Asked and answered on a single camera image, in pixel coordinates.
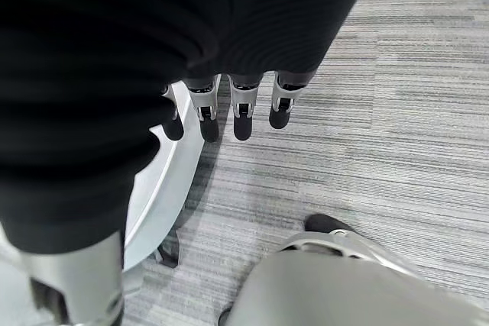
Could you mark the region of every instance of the gray robot leg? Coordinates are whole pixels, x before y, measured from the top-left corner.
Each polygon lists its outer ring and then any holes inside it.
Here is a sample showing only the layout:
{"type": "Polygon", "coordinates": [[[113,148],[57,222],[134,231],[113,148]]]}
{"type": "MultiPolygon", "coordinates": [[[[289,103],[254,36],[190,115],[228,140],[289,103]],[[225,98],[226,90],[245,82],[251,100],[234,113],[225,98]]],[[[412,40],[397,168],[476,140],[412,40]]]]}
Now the gray robot leg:
{"type": "MultiPolygon", "coordinates": [[[[325,223],[330,230],[331,221],[325,223]]],[[[264,258],[251,271],[232,309],[222,314],[219,326],[488,322],[484,310],[437,289],[404,260],[340,225],[325,233],[296,234],[264,258]]]]}

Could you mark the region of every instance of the floor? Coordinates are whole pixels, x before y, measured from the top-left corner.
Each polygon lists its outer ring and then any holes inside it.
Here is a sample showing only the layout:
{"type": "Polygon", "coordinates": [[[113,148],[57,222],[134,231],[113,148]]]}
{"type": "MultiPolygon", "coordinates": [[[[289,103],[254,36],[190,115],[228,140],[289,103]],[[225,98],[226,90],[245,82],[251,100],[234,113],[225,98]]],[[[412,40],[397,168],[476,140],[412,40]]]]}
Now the floor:
{"type": "Polygon", "coordinates": [[[293,111],[250,140],[220,90],[176,230],[180,265],[147,260],[125,326],[211,325],[250,268],[313,212],[406,257],[489,309],[489,0],[359,0],[293,111]]]}

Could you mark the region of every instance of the black cloth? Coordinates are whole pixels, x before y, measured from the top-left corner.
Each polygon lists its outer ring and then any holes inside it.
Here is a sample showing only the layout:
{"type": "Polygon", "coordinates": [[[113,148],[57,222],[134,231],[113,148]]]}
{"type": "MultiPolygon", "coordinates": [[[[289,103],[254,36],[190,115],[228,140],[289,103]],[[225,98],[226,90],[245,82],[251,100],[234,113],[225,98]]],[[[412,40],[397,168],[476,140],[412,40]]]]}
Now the black cloth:
{"type": "Polygon", "coordinates": [[[167,83],[314,70],[355,0],[0,0],[0,221],[22,250],[124,231],[167,83]]]}

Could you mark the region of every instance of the robotic finger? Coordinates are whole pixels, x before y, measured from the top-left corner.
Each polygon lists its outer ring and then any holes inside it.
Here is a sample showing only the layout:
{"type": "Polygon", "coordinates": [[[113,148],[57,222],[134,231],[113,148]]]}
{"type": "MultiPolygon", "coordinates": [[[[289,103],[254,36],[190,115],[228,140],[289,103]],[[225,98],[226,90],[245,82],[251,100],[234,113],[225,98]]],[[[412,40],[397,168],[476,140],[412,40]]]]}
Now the robotic finger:
{"type": "Polygon", "coordinates": [[[200,134],[205,141],[215,142],[219,137],[217,117],[217,76],[184,79],[193,107],[200,120],[200,134]]]}
{"type": "Polygon", "coordinates": [[[253,110],[257,103],[258,86],[263,74],[240,76],[229,74],[231,103],[235,115],[235,136],[247,140],[253,128],[253,110]]]}
{"type": "Polygon", "coordinates": [[[292,107],[315,74],[315,70],[307,73],[275,72],[269,117],[273,128],[283,129],[287,126],[292,107]]]}
{"type": "Polygon", "coordinates": [[[173,141],[180,140],[183,136],[183,125],[180,115],[178,114],[178,107],[176,106],[176,98],[173,92],[173,87],[171,85],[165,86],[164,90],[162,91],[162,96],[173,101],[175,104],[175,111],[173,112],[171,120],[165,120],[162,122],[161,127],[163,128],[163,131],[168,139],[173,141]]]}

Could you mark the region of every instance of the gray carpet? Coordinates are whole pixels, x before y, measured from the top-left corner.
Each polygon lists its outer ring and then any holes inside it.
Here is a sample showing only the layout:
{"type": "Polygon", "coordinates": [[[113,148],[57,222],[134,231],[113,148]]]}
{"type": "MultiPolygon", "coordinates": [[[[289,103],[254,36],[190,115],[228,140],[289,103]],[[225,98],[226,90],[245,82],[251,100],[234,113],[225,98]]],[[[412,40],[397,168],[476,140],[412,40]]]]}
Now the gray carpet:
{"type": "Polygon", "coordinates": [[[489,309],[489,2],[359,0],[290,125],[252,138],[220,91],[177,222],[180,266],[145,263],[125,325],[211,325],[253,263],[324,212],[489,309]]]}

